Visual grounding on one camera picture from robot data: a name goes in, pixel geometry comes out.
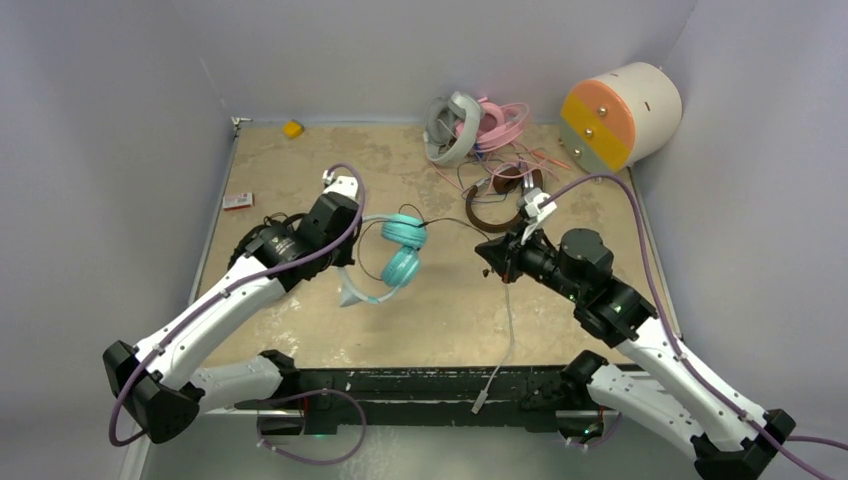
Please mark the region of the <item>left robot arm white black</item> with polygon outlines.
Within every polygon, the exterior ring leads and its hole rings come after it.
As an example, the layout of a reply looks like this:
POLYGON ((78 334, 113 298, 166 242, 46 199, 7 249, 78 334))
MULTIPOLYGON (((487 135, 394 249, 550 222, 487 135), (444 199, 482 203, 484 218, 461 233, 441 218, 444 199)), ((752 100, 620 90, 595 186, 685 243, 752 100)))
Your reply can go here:
POLYGON ((345 177, 325 187, 308 212, 262 221, 240 239, 223 277, 174 320, 134 344, 111 344, 102 355, 115 397, 110 444, 123 447, 141 437, 161 444, 199 415, 243 401, 292 405, 296 370, 276 350, 223 367, 203 363, 260 310, 300 283, 350 263, 364 200, 345 177))

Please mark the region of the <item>black headphones with cable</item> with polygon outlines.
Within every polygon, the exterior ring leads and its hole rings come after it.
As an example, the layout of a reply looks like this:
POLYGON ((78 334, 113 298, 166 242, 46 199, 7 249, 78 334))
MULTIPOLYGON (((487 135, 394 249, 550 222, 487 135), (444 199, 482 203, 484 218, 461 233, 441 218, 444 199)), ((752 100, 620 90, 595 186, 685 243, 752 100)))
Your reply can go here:
POLYGON ((236 261, 247 252, 247 246, 254 240, 259 237, 259 234, 267 229, 267 228, 285 228, 289 231, 293 230, 292 225, 301 220, 305 216, 305 213, 295 213, 292 215, 288 215, 284 212, 275 212, 270 215, 266 215, 263 217, 263 220, 260 224, 252 227, 237 243, 234 248, 227 267, 232 268, 236 261))

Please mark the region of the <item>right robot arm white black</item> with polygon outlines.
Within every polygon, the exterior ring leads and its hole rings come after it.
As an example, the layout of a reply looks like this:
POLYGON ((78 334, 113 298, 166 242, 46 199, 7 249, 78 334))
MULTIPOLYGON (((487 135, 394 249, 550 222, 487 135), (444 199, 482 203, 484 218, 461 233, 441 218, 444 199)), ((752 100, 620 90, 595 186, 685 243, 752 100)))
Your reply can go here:
POLYGON ((559 245, 542 231, 527 241, 510 232, 474 251, 503 282, 527 275, 572 301, 584 330, 655 383, 638 385, 585 350, 564 371, 564 399, 576 407, 593 401, 637 421, 692 460, 701 478, 759 478, 795 429, 788 413, 749 400, 666 333, 655 307, 614 275, 614 254, 596 231, 571 229, 559 245))

